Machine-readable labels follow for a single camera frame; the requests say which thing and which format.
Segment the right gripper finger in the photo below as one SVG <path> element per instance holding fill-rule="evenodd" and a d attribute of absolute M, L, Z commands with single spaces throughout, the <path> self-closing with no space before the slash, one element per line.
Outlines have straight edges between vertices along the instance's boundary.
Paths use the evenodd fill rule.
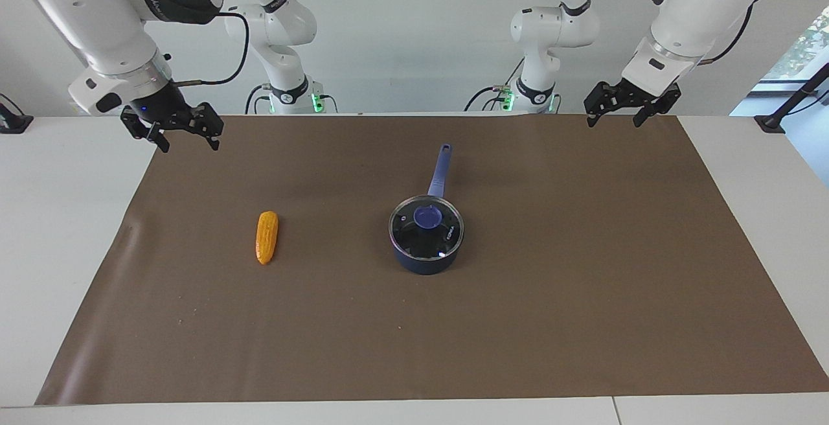
<path fill-rule="evenodd" d="M 203 137 L 211 150 L 219 150 L 224 121 L 216 110 L 209 103 L 202 102 L 190 108 L 189 115 L 189 132 Z"/>
<path fill-rule="evenodd" d="M 134 139 L 148 141 L 154 144 L 162 153 L 168 153 L 170 144 L 157 122 L 153 122 L 151 126 L 145 126 L 131 106 L 124 106 L 120 114 L 120 120 Z"/>

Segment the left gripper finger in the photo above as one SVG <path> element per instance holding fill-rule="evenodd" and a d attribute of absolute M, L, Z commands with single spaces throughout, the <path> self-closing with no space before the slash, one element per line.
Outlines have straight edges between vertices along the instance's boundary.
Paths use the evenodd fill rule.
<path fill-rule="evenodd" d="M 633 116 L 634 127 L 640 128 L 651 117 L 669 112 L 681 94 L 678 84 L 672 84 L 660 97 L 646 100 L 639 112 Z"/>
<path fill-rule="evenodd" d="M 616 87 L 599 82 L 584 99 L 584 111 L 590 128 L 598 123 L 601 116 L 616 110 Z"/>

